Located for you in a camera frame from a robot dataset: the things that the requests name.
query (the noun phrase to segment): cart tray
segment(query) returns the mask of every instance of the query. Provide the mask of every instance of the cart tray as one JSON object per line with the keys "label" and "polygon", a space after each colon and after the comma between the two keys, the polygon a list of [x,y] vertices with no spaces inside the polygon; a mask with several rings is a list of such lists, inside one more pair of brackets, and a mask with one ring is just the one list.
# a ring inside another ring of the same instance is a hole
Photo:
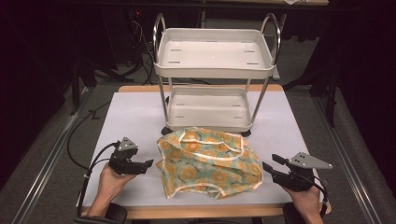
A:
{"label": "cart tray", "polygon": [[167,109],[171,130],[198,126],[246,132],[252,126],[242,88],[174,87]]}
{"label": "cart tray", "polygon": [[265,79],[275,69],[272,59],[257,30],[171,28],[163,32],[155,70],[162,77]]}

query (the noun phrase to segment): metal handle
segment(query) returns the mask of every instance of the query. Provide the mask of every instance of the metal handle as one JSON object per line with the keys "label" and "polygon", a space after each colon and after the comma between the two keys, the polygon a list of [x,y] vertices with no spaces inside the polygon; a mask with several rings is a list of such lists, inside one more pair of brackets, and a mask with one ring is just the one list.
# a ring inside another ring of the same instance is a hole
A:
{"label": "metal handle", "polygon": [[154,22],[154,29],[153,29],[153,32],[152,32],[152,35],[153,35],[153,37],[152,37],[152,44],[153,44],[153,47],[154,47],[154,62],[155,63],[158,63],[158,43],[157,43],[157,31],[158,31],[158,25],[160,24],[160,20],[161,20],[161,22],[163,23],[163,30],[165,31],[166,30],[166,26],[165,26],[165,19],[163,18],[163,14],[162,13],[159,13],[158,15],[157,15],[157,19],[155,19],[155,22]]}
{"label": "metal handle", "polygon": [[264,22],[262,23],[262,29],[260,30],[260,33],[262,35],[264,35],[264,29],[265,29],[265,25],[267,24],[268,20],[271,19],[275,29],[276,29],[276,43],[273,47],[273,49],[271,50],[271,55],[273,57],[273,60],[271,61],[271,65],[276,65],[276,61],[277,61],[277,57],[279,56],[279,50],[280,50],[280,29],[279,29],[279,25],[277,24],[277,19],[276,16],[273,13],[268,13],[265,16]]}

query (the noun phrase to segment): citrus pattern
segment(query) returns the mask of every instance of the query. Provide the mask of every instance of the citrus pattern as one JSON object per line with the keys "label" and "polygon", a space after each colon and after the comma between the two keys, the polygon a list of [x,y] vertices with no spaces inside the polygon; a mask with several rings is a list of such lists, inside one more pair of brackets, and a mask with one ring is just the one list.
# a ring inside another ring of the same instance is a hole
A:
{"label": "citrus pattern", "polygon": [[163,136],[157,145],[166,198],[189,191],[223,199],[262,183],[261,162],[241,135],[192,127]]}

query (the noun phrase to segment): rolling cart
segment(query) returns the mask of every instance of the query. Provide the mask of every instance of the rolling cart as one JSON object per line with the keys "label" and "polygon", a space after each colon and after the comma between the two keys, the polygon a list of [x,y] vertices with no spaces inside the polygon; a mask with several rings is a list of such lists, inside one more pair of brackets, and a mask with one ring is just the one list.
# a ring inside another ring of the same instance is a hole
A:
{"label": "rolling cart", "polygon": [[[271,21],[276,41],[269,50],[264,28]],[[162,37],[158,45],[159,24]],[[269,79],[276,68],[280,30],[274,14],[269,13],[260,31],[239,29],[166,29],[159,14],[153,30],[154,66],[158,75],[165,127],[162,134],[196,126],[250,135]],[[239,78],[241,87],[173,86],[172,78]],[[168,78],[169,96],[165,98],[163,78]],[[248,86],[251,79],[262,79],[262,91],[251,114]]]}

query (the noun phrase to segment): caster wheel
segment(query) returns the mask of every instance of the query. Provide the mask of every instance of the caster wheel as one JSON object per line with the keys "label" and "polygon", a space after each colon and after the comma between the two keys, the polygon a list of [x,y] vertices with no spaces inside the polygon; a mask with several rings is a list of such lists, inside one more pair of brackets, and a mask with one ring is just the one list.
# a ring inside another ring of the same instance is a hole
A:
{"label": "caster wheel", "polygon": [[249,137],[251,135],[251,132],[250,130],[247,130],[246,132],[242,132],[241,135],[244,137]]}
{"label": "caster wheel", "polygon": [[167,134],[169,134],[169,133],[171,133],[172,132],[172,130],[170,130],[169,128],[166,128],[166,127],[164,127],[162,130],[161,130],[161,134],[162,135],[167,135]]}

